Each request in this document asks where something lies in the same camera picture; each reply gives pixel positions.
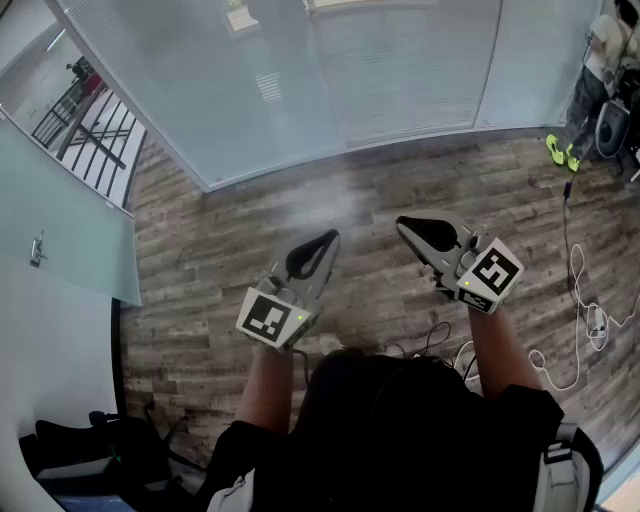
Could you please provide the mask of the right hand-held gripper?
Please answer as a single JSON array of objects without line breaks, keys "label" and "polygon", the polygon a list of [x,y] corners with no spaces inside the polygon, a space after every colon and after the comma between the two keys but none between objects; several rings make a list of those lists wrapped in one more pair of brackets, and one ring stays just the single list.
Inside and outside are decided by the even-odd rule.
[{"label": "right hand-held gripper", "polygon": [[[463,219],[449,211],[425,210],[417,216],[400,216],[396,229],[419,261],[438,272],[438,291],[485,314],[495,312],[524,271],[499,238],[481,231],[472,234]],[[451,266],[445,256],[466,243],[457,263]]]}]

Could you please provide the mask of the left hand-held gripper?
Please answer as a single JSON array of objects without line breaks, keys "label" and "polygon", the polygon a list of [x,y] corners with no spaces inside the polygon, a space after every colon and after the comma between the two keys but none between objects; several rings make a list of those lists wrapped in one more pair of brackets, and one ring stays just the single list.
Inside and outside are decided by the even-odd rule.
[{"label": "left hand-held gripper", "polygon": [[[265,272],[257,285],[247,289],[236,328],[278,352],[292,349],[320,313],[319,297],[339,249],[336,229],[304,233],[279,245],[272,262],[274,274]],[[298,275],[301,284],[278,275]]]}]

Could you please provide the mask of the person's left forearm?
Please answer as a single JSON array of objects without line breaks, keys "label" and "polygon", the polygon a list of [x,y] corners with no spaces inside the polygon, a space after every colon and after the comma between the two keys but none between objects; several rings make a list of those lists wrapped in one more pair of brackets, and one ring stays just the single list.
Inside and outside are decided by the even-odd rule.
[{"label": "person's left forearm", "polygon": [[292,414],[293,349],[279,352],[264,344],[253,349],[253,359],[234,420],[251,424],[278,435],[289,432]]}]

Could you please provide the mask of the person's right forearm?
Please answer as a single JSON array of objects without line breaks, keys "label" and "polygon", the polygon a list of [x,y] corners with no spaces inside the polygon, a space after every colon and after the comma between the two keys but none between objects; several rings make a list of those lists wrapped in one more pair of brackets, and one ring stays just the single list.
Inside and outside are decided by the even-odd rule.
[{"label": "person's right forearm", "polygon": [[476,364],[485,398],[496,400],[511,386],[542,390],[536,371],[503,308],[492,314],[469,308]]}]

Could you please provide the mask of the person's black shirt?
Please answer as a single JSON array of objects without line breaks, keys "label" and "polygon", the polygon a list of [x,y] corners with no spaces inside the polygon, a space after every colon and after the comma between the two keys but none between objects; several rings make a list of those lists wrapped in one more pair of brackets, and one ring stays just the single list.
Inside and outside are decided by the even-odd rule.
[{"label": "person's black shirt", "polygon": [[469,390],[435,358],[340,350],[284,436],[234,421],[196,512],[590,512],[600,455],[548,392]]}]

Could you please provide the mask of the grey round device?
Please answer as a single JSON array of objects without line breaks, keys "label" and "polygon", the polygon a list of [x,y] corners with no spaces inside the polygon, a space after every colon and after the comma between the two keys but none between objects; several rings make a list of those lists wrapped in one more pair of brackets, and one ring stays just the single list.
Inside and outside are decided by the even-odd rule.
[{"label": "grey round device", "polygon": [[617,100],[603,104],[595,130],[596,149],[604,158],[614,157],[624,144],[630,111]]}]

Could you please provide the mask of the black equipment cart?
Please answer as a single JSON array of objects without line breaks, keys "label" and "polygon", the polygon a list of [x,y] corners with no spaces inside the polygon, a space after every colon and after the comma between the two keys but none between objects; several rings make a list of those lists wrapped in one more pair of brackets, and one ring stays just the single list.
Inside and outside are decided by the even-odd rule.
[{"label": "black equipment cart", "polygon": [[640,62],[628,61],[621,66],[610,100],[623,103],[630,111],[630,123],[624,144],[611,158],[616,158],[622,163],[621,153],[628,154],[636,167],[636,172],[631,177],[631,181],[635,181],[640,177]]}]

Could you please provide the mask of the frosted glass door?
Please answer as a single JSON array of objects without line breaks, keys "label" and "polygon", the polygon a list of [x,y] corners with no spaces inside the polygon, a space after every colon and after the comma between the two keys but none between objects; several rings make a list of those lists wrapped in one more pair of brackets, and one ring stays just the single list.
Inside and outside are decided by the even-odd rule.
[{"label": "frosted glass door", "polygon": [[134,220],[42,149],[0,108],[0,253],[131,305],[141,304]]}]

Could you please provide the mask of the black metal railing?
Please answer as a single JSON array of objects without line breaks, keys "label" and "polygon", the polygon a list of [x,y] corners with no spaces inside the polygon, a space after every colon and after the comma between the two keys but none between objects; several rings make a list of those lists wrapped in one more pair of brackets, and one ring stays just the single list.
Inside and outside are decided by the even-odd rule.
[{"label": "black metal railing", "polygon": [[32,137],[90,188],[126,207],[146,129],[98,75],[73,83]]}]

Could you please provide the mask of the black equipment case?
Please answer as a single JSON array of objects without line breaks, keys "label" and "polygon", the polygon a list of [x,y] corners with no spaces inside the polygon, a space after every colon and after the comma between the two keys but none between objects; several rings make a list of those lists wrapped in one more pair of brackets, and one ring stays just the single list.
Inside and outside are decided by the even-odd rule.
[{"label": "black equipment case", "polygon": [[171,448],[182,417],[162,435],[144,407],[135,418],[89,413],[88,428],[39,420],[33,434],[19,439],[27,468],[64,512],[181,512],[195,503],[171,462],[202,472]]}]

